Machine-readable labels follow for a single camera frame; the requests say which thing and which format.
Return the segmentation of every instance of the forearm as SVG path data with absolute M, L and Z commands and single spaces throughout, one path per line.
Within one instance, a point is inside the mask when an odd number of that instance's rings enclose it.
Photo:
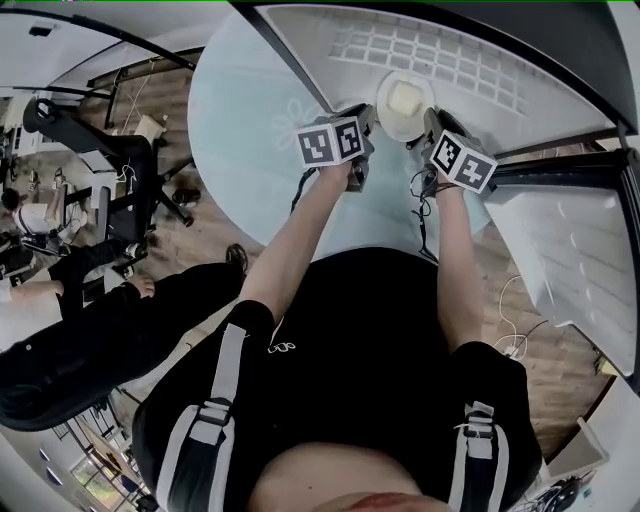
M 320 176 L 253 265 L 240 300 L 255 300 L 280 322 L 304 277 L 329 215 L 347 186 L 347 174 Z
M 462 190 L 436 195 L 440 214 L 438 319 L 453 352 L 482 335 L 482 283 L 473 257 L 469 214 Z
M 11 300 L 21 301 L 39 297 L 46 293 L 57 293 L 62 295 L 63 287 L 60 281 L 42 281 L 33 283 L 24 283 L 21 286 L 11 288 Z

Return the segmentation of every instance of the light blue table top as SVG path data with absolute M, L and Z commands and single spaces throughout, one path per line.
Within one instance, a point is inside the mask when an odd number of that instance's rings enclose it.
M 289 216 L 303 172 L 294 131 L 322 112 L 271 46 L 237 13 L 218 29 L 200 57 L 188 111 L 196 167 L 225 214 L 262 244 L 271 241 Z M 418 150 L 407 151 L 379 125 L 370 140 L 375 152 L 364 190 L 343 194 L 315 259 L 364 246 L 413 254 L 420 249 L 417 217 L 411 213 L 418 201 L 409 192 L 409 181 L 421 168 Z M 489 216 L 476 195 L 465 197 L 475 232 Z M 437 254 L 435 203 L 427 230 L 427 246 Z

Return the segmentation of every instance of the floor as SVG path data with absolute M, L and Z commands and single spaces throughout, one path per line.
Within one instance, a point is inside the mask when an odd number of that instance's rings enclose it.
M 140 78 L 120 86 L 112 117 L 115 123 L 113 129 L 122 131 L 132 104 L 127 95 L 136 96 L 145 80 Z M 190 152 L 186 118 L 190 83 L 190 72 L 169 71 L 152 75 L 139 94 L 137 110 L 164 123 L 167 128 L 164 138 L 169 145 L 161 150 L 160 171 L 170 168 Z M 82 115 L 99 127 L 102 127 L 105 110 L 104 100 L 89 100 L 81 107 Z M 127 132 L 135 128 L 138 119 L 138 112 L 134 109 Z M 567 151 L 580 150 L 578 147 Z M 19 172 L 25 176 L 30 169 L 36 169 L 43 183 L 48 183 L 49 174 L 52 176 L 58 166 L 63 166 L 70 179 L 73 176 L 78 180 L 84 179 L 82 174 L 86 171 L 71 153 L 35 155 L 23 159 Z M 187 169 L 174 181 L 175 183 L 166 187 L 168 192 L 175 185 L 196 186 L 202 191 L 202 200 L 193 209 L 196 222 L 187 229 L 177 220 L 168 217 L 162 208 L 159 209 L 151 254 L 138 265 L 139 271 L 147 272 L 154 278 L 162 278 L 198 263 L 220 261 L 226 247 L 234 242 L 243 244 L 252 260 L 258 256 L 262 248 L 260 244 L 240 231 L 218 208 L 212 197 L 215 197 L 215 190 L 207 191 L 204 188 L 194 168 Z M 518 269 L 493 225 L 487 226 L 476 237 L 475 251 L 484 283 L 483 338 L 487 343 L 493 344 L 501 336 L 513 333 L 511 326 L 499 315 L 498 298 L 505 283 L 518 275 Z M 519 333 L 526 333 L 540 321 L 519 279 L 514 280 L 504 294 L 503 313 L 517 325 Z M 190 346 L 211 332 L 222 315 L 224 312 L 185 336 L 174 355 L 154 375 L 143 379 L 138 385 L 134 383 L 128 386 L 131 393 L 138 398 L 146 396 L 168 367 L 186 353 Z M 501 346 L 504 347 L 508 342 L 509 340 L 503 340 Z M 595 375 L 596 358 L 597 354 L 589 343 L 571 327 L 555 328 L 544 324 L 531 334 L 523 364 L 528 371 L 531 419 L 546 456 L 552 454 L 575 428 L 576 419 L 589 410 L 606 385 L 607 377 Z M 122 419 L 127 424 L 135 403 L 123 395 L 116 398 L 122 406 L 119 407 Z

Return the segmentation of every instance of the hand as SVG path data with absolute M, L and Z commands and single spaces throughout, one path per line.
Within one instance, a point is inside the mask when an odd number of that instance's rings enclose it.
M 64 295 L 64 285 L 62 281 L 51 281 L 51 288 L 56 295 L 62 297 Z
M 127 281 L 136 287 L 136 290 L 140 292 L 140 298 L 153 297 L 156 293 L 156 285 L 148 276 L 134 275 Z
M 341 163 L 339 165 L 330 165 L 328 167 L 320 168 L 320 176 L 324 176 L 325 179 L 335 180 L 338 183 L 343 183 L 346 190 L 349 183 L 349 173 L 353 163 L 351 161 Z

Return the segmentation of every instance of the desk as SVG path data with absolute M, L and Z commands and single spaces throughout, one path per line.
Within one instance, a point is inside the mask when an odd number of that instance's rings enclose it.
M 353 98 L 349 103 L 357 103 Z M 207 189 L 229 218 L 268 244 L 289 216 L 303 169 L 293 131 L 322 109 L 271 46 L 239 14 L 214 34 L 196 68 L 189 96 L 191 151 Z M 362 193 L 336 205 L 315 258 L 364 246 L 417 254 L 418 202 L 409 192 L 421 168 L 418 149 L 377 127 Z M 472 231 L 489 221 L 478 196 L 466 195 Z M 427 246 L 438 253 L 437 209 L 427 219 Z

